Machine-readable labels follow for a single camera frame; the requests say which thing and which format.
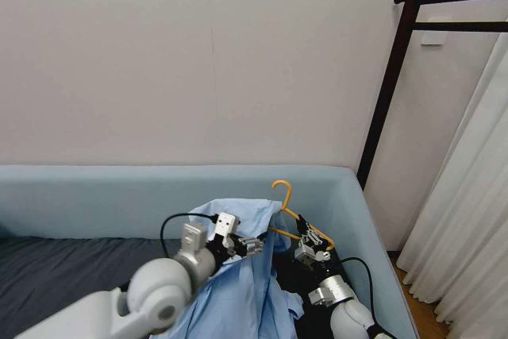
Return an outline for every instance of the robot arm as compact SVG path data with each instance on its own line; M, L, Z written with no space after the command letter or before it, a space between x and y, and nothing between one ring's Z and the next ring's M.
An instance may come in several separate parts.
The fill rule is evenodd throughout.
M356 297L340 275L324 279L309 293L313 305L335 306L330 326L334 339L389 339L372 317L371 311Z
M334 271L337 256L325 248L321 239L305 219L297 222L301 239L294 258L311 268L321 282L309 293L313 305L333 308L330 326L334 339L389 339L393 338L372 317L371 311L356 297L352 288Z
M260 240L234 234L238 223L231 214L219 214L210 241L204 225L184 224L182 248L175 258L141 266L127 291L117 287L90 294L16 338L140 339L165 331L224 261L261 251Z

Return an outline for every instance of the light blue shirt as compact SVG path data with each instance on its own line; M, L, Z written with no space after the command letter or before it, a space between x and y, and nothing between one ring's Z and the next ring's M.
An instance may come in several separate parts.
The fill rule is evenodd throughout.
M280 202L250 199L218 199L193 213L214 215L226 212L241 223L237 235L257 237L268 225L286 229ZM214 231L208 219L192 218ZM299 295L281 290L271 266L274 251L290 247L287 237L268 231L261 253L244 259L235 256L221 266L201 289L172 329L153 339L175 338L296 338L294 319L303 315Z

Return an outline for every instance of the black cable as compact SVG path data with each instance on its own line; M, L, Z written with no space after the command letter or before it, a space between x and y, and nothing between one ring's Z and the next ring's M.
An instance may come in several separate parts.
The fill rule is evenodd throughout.
M166 243L164 242L164 228L166 227L167 222L169 222L172 218L179 218L180 216L198 216L200 218L208 218L212 222L215 222L217 219L215 216L208 216L207 214L173 214L169 218L166 218L162 225L160 226L160 244L162 245L162 250L164 250L164 255L169 258L169 253L167 252Z
M365 270L367 270L367 275L368 275L368 286L369 286L369 297L371 299L371 314L372 314L372 320L374 321L374 323L378 326L380 326L380 324L378 323L378 320L377 318L375 317L375 312L374 312L374 286L372 284L372 274L371 274L371 269L369 269L367 263L362 260L361 258L359 257L348 257L348 258L345 258L341 261L341 263L345 263L345 262L349 262L349 261L358 261L360 262L364 267L365 267ZM383 329L384 333L386 335L388 335L389 337L392 337L393 339L397 339L397 337L395 337L394 335L392 335L391 333L389 333L388 331L386 331L385 329Z

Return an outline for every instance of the bed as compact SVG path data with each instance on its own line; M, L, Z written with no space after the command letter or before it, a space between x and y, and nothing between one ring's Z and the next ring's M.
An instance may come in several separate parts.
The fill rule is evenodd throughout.
M141 264L162 256L156 238L169 214L215 198L282 200L285 190L270 188L274 179L292 183L292 210L328 227L341 258L368 262L379 322L398 338L418 337L355 174L348 168L303 165L1 166L4 337L83 295L126 282ZM180 229L181 224L167 227L173 252ZM368 306L364 269L344 267Z

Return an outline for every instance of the orange hanger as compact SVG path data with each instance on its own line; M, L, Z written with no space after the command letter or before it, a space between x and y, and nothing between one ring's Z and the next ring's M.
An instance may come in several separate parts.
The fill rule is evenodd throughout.
M271 188L275 188L279 184L283 184L284 186L287 187L286 198L284 199L283 206L282 206L281 210L286 212L287 214L289 214L294 220L300 220L300 217L295 212L293 212L292 210L287 208L287 204L289 204L289 201L291 200L291 193L293 192L293 186L291 186L291 184L287 180L280 179L280 180L276 180L275 182L273 182L273 184L271 185ZM316 231L317 234L319 234L322 238L324 238L325 240L327 240L329 242L329 246L326 248L326 250L332 250L333 248L335 248L335 242L330 237L326 236L321 230L319 230L318 228L316 228L315 226L313 226L311 224L309 224L309 227L312 230ZM301 237L298 237L292 233L285 232L281 229L277 229L272 226L269 226L268 228L270 230L273 230L274 232L277 232L277 233L280 233L284 236L290 237L293 240L300 240L301 239Z

